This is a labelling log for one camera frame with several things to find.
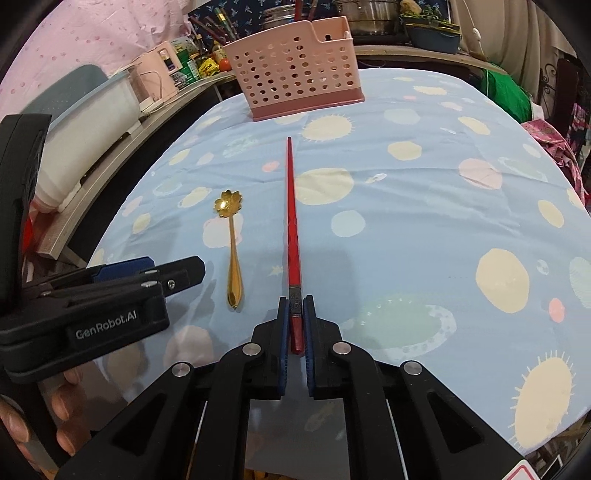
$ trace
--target yellow package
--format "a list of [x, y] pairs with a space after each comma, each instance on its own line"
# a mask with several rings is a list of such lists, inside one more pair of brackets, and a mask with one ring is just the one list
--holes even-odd
[[199, 67], [199, 75], [201, 75], [202, 78], [215, 75], [216, 73], [219, 73], [219, 71], [220, 69], [217, 66], [217, 63], [212, 59], [207, 59]]

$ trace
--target blue gripper pad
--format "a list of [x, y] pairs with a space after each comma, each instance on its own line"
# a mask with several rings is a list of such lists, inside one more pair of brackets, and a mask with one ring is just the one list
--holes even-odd
[[311, 318], [309, 312], [309, 303], [304, 299], [302, 305], [302, 317], [304, 320], [304, 353], [306, 354], [306, 378], [308, 383], [308, 394], [313, 397], [314, 389], [314, 345], [312, 342]]
[[124, 262], [114, 263], [112, 265], [105, 265], [93, 277], [93, 282], [101, 282], [107, 280], [114, 280], [116, 278], [124, 278], [135, 275], [142, 270], [154, 268], [155, 263], [150, 257], [134, 258]]
[[281, 348], [279, 350], [279, 392], [281, 396], [285, 395], [285, 387], [287, 386], [287, 355], [289, 353], [288, 343], [290, 337], [290, 303], [287, 300], [287, 307], [280, 311], [280, 316], [277, 319], [282, 321], [281, 325]]

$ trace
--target gold spoon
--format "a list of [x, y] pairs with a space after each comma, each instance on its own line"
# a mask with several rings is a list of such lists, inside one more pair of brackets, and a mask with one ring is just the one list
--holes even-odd
[[240, 192], [226, 190], [222, 197], [216, 200], [214, 208], [222, 218], [227, 218], [230, 223], [230, 268], [228, 271], [228, 303], [234, 310], [242, 300], [242, 274], [238, 263], [236, 251], [236, 234], [234, 233], [234, 215], [242, 207], [242, 195]]

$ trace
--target potted plant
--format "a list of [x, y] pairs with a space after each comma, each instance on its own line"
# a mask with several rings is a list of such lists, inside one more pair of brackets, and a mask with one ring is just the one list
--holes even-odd
[[400, 18], [414, 47], [457, 53], [462, 39], [460, 26], [444, 19], [437, 6], [426, 5], [420, 13], [408, 11]]

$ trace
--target pink plastic basket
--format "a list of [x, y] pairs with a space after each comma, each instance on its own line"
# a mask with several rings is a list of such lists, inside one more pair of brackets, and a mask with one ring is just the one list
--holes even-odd
[[224, 49], [254, 121], [365, 100], [345, 17], [282, 25]]

